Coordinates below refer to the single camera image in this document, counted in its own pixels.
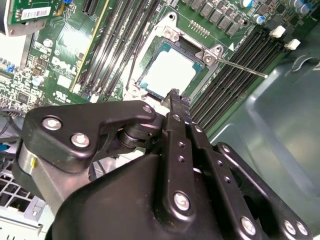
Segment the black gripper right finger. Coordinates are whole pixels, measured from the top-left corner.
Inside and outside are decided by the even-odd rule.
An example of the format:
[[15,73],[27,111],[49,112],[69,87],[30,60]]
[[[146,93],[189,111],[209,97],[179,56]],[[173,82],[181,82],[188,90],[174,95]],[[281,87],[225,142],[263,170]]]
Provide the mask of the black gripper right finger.
[[211,145],[192,122],[190,99],[180,97],[196,166],[211,194],[214,215],[225,240],[311,240],[303,220],[228,144]]

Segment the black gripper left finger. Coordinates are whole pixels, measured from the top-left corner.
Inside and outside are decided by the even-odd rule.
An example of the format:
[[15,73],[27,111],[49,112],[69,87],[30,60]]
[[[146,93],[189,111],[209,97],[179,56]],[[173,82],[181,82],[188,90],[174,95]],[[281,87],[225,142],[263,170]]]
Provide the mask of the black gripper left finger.
[[142,100],[47,106],[29,111],[13,175],[54,213],[74,192],[143,156],[157,155],[154,213],[161,222],[192,222],[196,188],[188,123],[179,91],[162,115]]

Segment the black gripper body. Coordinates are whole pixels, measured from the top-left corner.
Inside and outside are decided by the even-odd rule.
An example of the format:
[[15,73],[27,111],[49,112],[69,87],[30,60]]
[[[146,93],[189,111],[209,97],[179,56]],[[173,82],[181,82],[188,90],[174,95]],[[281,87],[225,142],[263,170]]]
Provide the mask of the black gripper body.
[[139,157],[78,189],[59,208],[51,240],[239,240],[221,211],[214,210],[203,177],[195,172],[195,220],[184,230],[161,224],[154,211],[163,161]]

